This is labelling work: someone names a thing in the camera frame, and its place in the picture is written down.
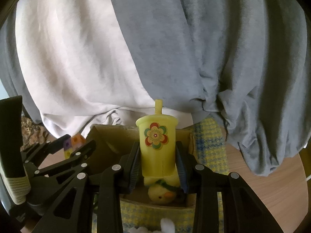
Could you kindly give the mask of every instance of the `yellow plush toy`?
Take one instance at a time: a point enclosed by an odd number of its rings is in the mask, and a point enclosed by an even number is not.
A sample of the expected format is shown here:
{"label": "yellow plush toy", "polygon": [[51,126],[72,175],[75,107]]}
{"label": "yellow plush toy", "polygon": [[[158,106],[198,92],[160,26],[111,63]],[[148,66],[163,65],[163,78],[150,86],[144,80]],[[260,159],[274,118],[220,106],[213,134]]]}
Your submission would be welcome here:
{"label": "yellow plush toy", "polygon": [[172,202],[176,198],[177,192],[181,190],[176,167],[172,176],[163,179],[145,177],[144,185],[149,186],[148,196],[155,204]]}

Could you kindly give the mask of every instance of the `purple block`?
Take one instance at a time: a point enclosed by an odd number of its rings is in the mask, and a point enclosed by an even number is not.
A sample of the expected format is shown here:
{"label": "purple block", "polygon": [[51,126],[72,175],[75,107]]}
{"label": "purple block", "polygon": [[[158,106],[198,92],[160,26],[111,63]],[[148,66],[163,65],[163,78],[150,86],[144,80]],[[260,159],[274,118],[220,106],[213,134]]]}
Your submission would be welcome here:
{"label": "purple block", "polygon": [[71,138],[68,138],[68,139],[64,142],[64,151],[68,150],[69,148],[71,148]]}

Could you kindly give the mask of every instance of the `yellow straw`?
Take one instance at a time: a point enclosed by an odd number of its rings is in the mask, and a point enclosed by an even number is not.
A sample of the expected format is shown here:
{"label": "yellow straw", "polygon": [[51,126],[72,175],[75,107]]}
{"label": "yellow straw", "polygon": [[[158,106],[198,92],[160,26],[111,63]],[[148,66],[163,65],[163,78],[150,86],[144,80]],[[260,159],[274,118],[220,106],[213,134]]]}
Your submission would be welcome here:
{"label": "yellow straw", "polygon": [[162,100],[155,100],[155,114],[160,115],[162,114],[162,107],[163,107],[163,101]]}

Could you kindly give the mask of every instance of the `cardboard box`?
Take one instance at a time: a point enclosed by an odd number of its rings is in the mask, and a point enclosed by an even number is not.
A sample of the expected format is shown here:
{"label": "cardboard box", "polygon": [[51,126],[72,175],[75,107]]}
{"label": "cardboard box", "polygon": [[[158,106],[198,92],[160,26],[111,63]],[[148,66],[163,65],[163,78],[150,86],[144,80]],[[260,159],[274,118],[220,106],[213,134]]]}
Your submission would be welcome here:
{"label": "cardboard box", "polygon": [[[133,143],[139,141],[137,127],[122,125],[95,125],[89,132],[87,142],[96,141],[96,150],[87,159],[91,174],[103,172],[108,167],[118,164],[122,155],[129,154]],[[196,144],[191,130],[176,130],[176,141],[181,141],[188,153],[196,158]],[[170,209],[189,208],[195,205],[195,195],[188,195],[184,203],[170,203],[158,206],[151,203],[148,197],[148,188],[143,185],[142,179],[136,185],[133,193],[121,197],[122,201],[136,204],[145,204],[151,207],[169,207]]]}

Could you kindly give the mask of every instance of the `flower sticker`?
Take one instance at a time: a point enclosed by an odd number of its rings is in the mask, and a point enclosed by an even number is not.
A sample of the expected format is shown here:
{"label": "flower sticker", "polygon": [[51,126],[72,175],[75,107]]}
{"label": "flower sticker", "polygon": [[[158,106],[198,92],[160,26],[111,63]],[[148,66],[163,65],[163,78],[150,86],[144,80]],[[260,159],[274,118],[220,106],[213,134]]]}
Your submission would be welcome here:
{"label": "flower sticker", "polygon": [[152,146],[156,150],[160,150],[162,145],[167,144],[169,141],[166,127],[160,126],[158,123],[152,123],[150,128],[145,129],[145,137],[146,146]]}

